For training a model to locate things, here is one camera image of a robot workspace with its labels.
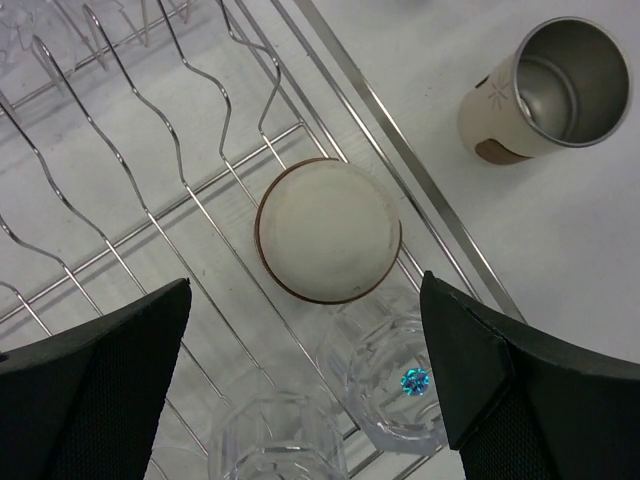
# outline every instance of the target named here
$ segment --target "beige cup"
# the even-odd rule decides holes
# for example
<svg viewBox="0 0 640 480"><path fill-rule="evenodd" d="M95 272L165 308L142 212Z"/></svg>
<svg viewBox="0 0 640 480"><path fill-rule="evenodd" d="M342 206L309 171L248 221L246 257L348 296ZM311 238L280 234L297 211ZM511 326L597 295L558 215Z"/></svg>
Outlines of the beige cup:
<svg viewBox="0 0 640 480"><path fill-rule="evenodd" d="M620 126L631 86L624 53L607 32L555 18L465 96L458 130L469 151L501 165L588 147Z"/></svg>

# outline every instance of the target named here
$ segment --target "shiny blue jewel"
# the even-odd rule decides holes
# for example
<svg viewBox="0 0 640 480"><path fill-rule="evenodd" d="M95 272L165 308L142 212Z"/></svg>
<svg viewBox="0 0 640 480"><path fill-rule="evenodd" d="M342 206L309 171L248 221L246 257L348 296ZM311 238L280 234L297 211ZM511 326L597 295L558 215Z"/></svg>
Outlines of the shiny blue jewel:
<svg viewBox="0 0 640 480"><path fill-rule="evenodd" d="M410 368L402 376L402 391L409 396L424 395L429 388L429 374L424 368Z"/></svg>

